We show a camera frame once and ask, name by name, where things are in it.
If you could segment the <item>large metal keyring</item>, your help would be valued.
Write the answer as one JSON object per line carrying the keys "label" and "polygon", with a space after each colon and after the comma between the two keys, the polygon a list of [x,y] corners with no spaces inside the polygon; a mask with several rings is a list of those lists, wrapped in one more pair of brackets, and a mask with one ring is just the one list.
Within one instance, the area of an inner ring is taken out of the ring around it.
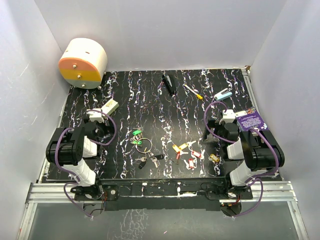
{"label": "large metal keyring", "polygon": [[142,143],[141,143],[141,145],[135,144],[135,149],[136,149],[139,153],[146,154],[146,153],[149,153],[149,152],[151,151],[151,149],[152,149],[152,147],[153,147],[153,143],[152,143],[152,141],[151,141],[149,138],[142,137],[142,138],[139,138],[137,141],[142,141],[142,143],[143,143],[143,141],[149,142],[149,148],[148,148],[147,150],[140,150],[140,149],[139,149],[139,146],[141,146]]}

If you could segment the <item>silver key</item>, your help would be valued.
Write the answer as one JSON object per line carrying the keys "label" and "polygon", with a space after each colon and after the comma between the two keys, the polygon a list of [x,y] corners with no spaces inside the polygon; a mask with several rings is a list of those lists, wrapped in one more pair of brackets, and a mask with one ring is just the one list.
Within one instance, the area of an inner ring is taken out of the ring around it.
{"label": "silver key", "polygon": [[156,157],[153,157],[151,161],[154,163],[155,167],[158,168],[158,160]]}
{"label": "silver key", "polygon": [[136,161],[140,161],[140,162],[145,162],[146,161],[146,157],[143,156],[143,157],[140,157],[140,158],[136,158],[135,160]]}

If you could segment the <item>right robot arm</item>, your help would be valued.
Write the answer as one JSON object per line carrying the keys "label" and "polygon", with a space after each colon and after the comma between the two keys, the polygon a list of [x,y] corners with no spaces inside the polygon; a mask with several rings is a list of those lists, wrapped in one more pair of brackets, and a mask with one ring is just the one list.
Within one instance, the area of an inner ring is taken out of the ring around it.
{"label": "right robot arm", "polygon": [[285,154],[270,130],[249,128],[240,130],[236,120],[207,120],[203,140],[211,134],[219,140],[219,159],[231,162],[241,161],[226,174],[229,181],[223,185],[223,194],[233,199],[255,179],[273,176],[285,163]]}

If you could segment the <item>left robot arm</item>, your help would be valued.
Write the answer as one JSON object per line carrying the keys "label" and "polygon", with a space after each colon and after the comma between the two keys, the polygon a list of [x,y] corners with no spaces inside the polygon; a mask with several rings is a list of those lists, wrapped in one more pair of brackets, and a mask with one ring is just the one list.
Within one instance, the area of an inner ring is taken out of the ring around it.
{"label": "left robot arm", "polygon": [[70,174],[76,183],[86,187],[86,194],[93,200],[103,195],[102,185],[96,183],[97,175],[86,160],[96,160],[101,155],[101,140],[113,137],[116,126],[111,119],[84,118],[79,126],[55,129],[45,150],[45,157],[62,172]]}

